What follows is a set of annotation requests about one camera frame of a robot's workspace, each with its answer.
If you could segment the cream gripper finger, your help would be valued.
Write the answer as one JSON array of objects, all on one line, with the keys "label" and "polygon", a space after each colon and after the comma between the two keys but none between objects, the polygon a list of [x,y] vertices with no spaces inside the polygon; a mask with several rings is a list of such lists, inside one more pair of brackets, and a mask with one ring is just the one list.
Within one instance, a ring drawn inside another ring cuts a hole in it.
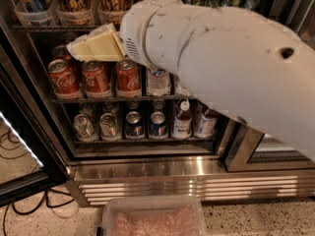
[{"label": "cream gripper finger", "polygon": [[[115,31],[114,25],[113,24],[102,25],[96,29],[93,29],[89,34],[96,34],[107,30]],[[78,61],[81,62],[97,61],[94,59],[92,52],[86,45],[86,39],[88,38],[89,34],[79,36],[75,40],[71,41],[69,44],[66,45],[70,54]]]},{"label": "cream gripper finger", "polygon": [[126,56],[121,41],[113,30],[89,34],[86,45],[97,61],[117,62]]}]

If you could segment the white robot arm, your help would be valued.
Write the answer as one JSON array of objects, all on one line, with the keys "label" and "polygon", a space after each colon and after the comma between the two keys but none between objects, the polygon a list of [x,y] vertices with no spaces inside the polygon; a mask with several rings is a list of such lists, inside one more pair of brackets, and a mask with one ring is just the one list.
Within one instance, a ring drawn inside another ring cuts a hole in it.
[{"label": "white robot arm", "polygon": [[315,52],[255,12],[143,0],[119,30],[101,26],[67,48],[79,61],[164,69],[217,112],[315,158]]}]

